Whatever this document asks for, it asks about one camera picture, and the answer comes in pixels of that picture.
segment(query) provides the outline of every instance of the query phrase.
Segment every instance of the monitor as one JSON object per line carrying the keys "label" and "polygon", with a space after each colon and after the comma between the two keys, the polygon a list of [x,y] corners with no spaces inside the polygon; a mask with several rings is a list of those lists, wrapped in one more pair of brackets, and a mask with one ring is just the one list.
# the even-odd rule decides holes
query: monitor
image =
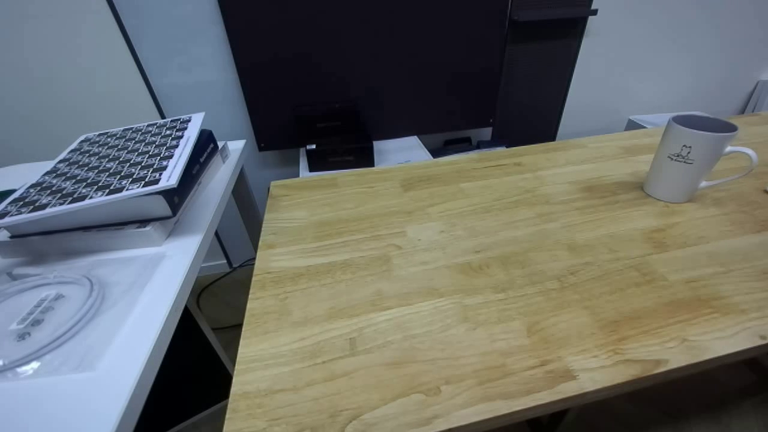
{"label": "monitor", "polygon": [[296,110],[353,105],[370,138],[493,125],[509,0],[219,0],[260,151]]}

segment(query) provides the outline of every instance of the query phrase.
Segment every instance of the mug rim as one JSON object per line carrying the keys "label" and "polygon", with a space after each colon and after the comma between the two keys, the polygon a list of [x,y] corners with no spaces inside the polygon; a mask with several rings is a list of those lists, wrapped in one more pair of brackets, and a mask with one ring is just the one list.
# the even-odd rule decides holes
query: mug rim
{"label": "mug rim", "polygon": [[670,121],[681,128],[711,135],[732,135],[739,131],[734,123],[722,118],[700,114],[678,114],[670,118]]}

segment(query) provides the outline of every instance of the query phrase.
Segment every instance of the white mug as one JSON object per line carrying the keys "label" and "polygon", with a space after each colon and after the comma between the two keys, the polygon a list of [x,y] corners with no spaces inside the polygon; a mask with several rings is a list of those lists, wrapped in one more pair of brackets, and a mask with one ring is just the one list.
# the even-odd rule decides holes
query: white mug
{"label": "white mug", "polygon": [[[706,115],[683,114],[670,118],[661,142],[650,163],[643,190],[667,202],[686,202],[700,189],[749,174],[757,165],[757,155],[746,147],[728,143],[739,131],[730,121]],[[752,164],[743,173],[705,181],[724,155],[744,153]]]}

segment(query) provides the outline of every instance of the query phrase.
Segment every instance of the white wall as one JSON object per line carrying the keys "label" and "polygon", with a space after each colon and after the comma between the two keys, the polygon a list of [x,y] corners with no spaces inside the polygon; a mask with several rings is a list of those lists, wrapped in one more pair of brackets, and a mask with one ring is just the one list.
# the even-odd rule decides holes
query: white wall
{"label": "white wall", "polygon": [[630,115],[740,114],[768,71],[767,0],[595,0],[558,139]]}
{"label": "white wall", "polygon": [[0,167],[159,118],[104,0],[0,2]]}
{"label": "white wall", "polygon": [[216,138],[248,141],[244,169],[263,214],[270,182],[299,175],[299,152],[256,150],[216,0],[114,3],[165,115],[205,111]]}

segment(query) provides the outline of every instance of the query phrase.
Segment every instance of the stack of books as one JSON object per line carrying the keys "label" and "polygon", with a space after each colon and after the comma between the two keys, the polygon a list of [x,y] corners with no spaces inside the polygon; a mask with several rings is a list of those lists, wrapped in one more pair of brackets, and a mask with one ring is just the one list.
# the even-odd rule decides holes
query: stack of books
{"label": "stack of books", "polygon": [[200,127],[203,116],[78,138],[0,204],[0,254],[58,242],[91,251],[120,247],[119,238],[124,247],[164,241],[219,152],[213,132]]}

